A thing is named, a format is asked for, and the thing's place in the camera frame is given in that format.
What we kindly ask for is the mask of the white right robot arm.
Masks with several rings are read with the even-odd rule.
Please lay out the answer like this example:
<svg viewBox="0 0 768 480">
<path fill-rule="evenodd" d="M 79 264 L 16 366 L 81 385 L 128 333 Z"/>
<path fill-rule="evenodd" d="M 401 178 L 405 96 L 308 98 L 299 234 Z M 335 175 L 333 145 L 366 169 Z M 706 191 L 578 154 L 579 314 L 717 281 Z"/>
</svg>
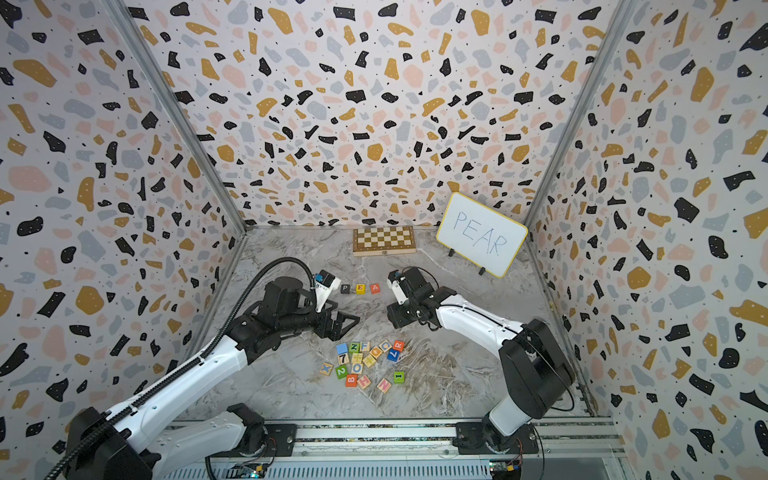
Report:
<svg viewBox="0 0 768 480">
<path fill-rule="evenodd" d="M 418 267 L 391 271 L 387 285 L 395 296 L 387 306 L 394 328 L 412 323 L 443 328 L 500 361 L 506 394 L 483 418 L 490 440 L 512 436 L 529 421 L 543 418 L 562 396 L 572 395 L 573 369 L 542 320 L 521 323 L 494 314 L 449 287 L 434 287 Z"/>
</svg>

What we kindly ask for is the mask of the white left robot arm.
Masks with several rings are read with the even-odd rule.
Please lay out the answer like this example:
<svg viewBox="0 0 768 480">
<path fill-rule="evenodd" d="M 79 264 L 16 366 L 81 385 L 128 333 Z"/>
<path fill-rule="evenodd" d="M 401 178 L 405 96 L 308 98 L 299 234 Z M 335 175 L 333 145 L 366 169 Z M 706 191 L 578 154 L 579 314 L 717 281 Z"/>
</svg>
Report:
<svg viewBox="0 0 768 480">
<path fill-rule="evenodd" d="M 146 391 L 103 413 L 80 412 L 48 478 L 153 479 L 219 453 L 277 456 L 279 443 L 264 418 L 243 403 L 193 427 L 166 428 L 213 387 L 284 341 L 307 331 L 338 341 L 359 323 L 329 298 L 339 279 L 323 271 L 313 280 L 310 288 L 292 277 L 268 282 L 262 299 L 237 306 L 235 318 L 213 340 Z"/>
</svg>

